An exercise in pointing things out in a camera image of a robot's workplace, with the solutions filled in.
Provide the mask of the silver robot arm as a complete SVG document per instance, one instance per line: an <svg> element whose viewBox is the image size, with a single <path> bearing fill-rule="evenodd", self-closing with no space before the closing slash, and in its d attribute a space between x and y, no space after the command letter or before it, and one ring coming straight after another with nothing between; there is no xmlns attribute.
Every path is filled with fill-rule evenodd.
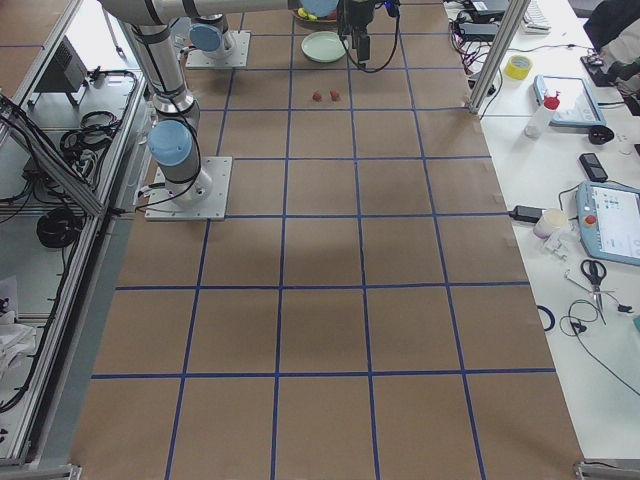
<svg viewBox="0 0 640 480"><path fill-rule="evenodd" d="M229 23L225 14L192 18L189 39L197 50L212 58L227 56L233 49Z"/></svg>
<svg viewBox="0 0 640 480"><path fill-rule="evenodd" d="M202 174L202 155L197 139L200 119L198 102L188 89L173 48L170 22L188 18L204 32L194 42L200 50L216 51L224 43L224 33L209 22L229 13L292 10L325 17L336 14L338 33L349 35L357 60L370 57L368 25L373 21L375 1L103 1L131 38L131 48L150 83L152 103L158 123L148 136L149 150L165 177L171 199L186 205L208 189Z"/></svg>

